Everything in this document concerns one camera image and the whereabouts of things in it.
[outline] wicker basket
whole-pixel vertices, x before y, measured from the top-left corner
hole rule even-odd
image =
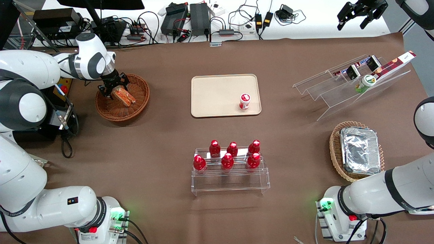
[[[138,75],[126,74],[129,79],[128,92],[136,99],[130,107],[124,105],[119,99],[104,97],[99,91],[95,96],[95,106],[101,117],[110,121],[125,121],[139,114],[149,100],[149,86]]]
[[[363,179],[368,177],[369,175],[361,175],[356,173],[348,173],[342,163],[342,150],[341,150],[341,137],[340,131],[341,129],[348,126],[356,126],[362,128],[368,128],[364,124],[354,121],[345,121],[338,124],[332,132],[330,136],[330,155],[332,157],[333,166],[336,168],[336,171],[347,181],[355,182],[359,179]],[[378,152],[380,154],[380,166],[381,171],[384,170],[384,157],[383,157],[383,149],[381,149],[381,145],[378,145]]]

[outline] red bottle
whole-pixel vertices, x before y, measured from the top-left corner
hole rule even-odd
[[[231,142],[226,149],[226,152],[230,153],[233,158],[238,155],[238,147],[236,142]]]
[[[226,153],[221,158],[221,169],[231,169],[233,167],[233,158],[230,153]]]
[[[193,167],[196,170],[203,171],[207,169],[207,162],[200,155],[196,155],[193,160]]]
[[[249,149],[248,149],[247,155],[250,156],[253,153],[259,153],[259,145],[260,145],[259,140],[254,140],[252,142],[252,144],[249,145]]]
[[[260,155],[259,153],[253,153],[250,155],[250,157],[247,159],[246,168],[257,168],[259,167],[259,164],[261,163]]]
[[[212,158],[219,158],[220,157],[220,145],[218,144],[218,141],[212,140],[211,146],[210,146],[210,154]]]

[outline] brown table cover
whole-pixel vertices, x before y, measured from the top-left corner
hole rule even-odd
[[[348,184],[333,168],[329,137],[340,122],[365,123],[378,133],[385,168],[404,165],[431,152],[413,125],[417,104],[427,97],[411,72],[387,90],[316,122],[318,106],[292,85],[363,54],[390,61],[404,53],[400,33],[374,38],[265,40],[154,45],[118,50],[116,68],[142,76],[151,96],[147,108],[128,123],[101,118],[94,104],[95,82],[75,81],[80,134],[71,139],[75,156],[60,154],[60,141],[21,143],[29,153],[52,161],[46,188],[88,185],[113,196],[150,244],[314,243],[314,201],[334,185]],[[258,77],[262,112],[258,116],[195,119],[190,114],[194,76],[245,74]],[[271,189],[191,193],[193,152],[212,139],[222,146],[261,141]],[[387,243],[432,243],[431,216],[406,213],[386,217]],[[374,227],[368,223],[370,239]],[[377,240],[381,238],[381,225]],[[320,243],[332,243],[322,239]],[[29,244],[73,244],[65,227],[17,233]],[[15,241],[7,233],[0,243]],[[369,240],[360,241],[366,244]]]

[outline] clear acrylic shelf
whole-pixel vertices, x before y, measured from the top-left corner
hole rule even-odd
[[[363,94],[356,92],[355,86],[363,76],[372,73],[366,63],[357,68],[361,75],[361,77],[357,79],[351,80],[346,73],[337,76],[333,74],[367,57],[368,55],[363,55],[352,59],[293,85],[293,88],[297,88],[301,95],[308,93],[314,101],[320,100],[325,103],[325,112],[321,114],[317,121],[353,103],[383,91],[397,82],[403,75],[410,72],[409,68],[403,69],[405,66],[402,66],[391,72],[387,78],[381,79],[375,86],[370,87]],[[382,65],[388,63],[383,58],[378,58],[378,60]]]
[[[205,171],[191,170],[191,192],[197,196],[201,191],[261,190],[263,194],[270,188],[268,167],[261,155],[261,164],[255,169],[246,169],[247,148],[238,147],[233,168],[221,169],[221,157],[226,150],[221,150],[220,158],[211,158],[208,148],[197,148],[194,155],[202,156],[207,162]]]

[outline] foil tray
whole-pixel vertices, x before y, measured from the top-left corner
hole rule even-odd
[[[374,175],[381,171],[377,133],[360,127],[341,130],[342,161],[349,173]]]

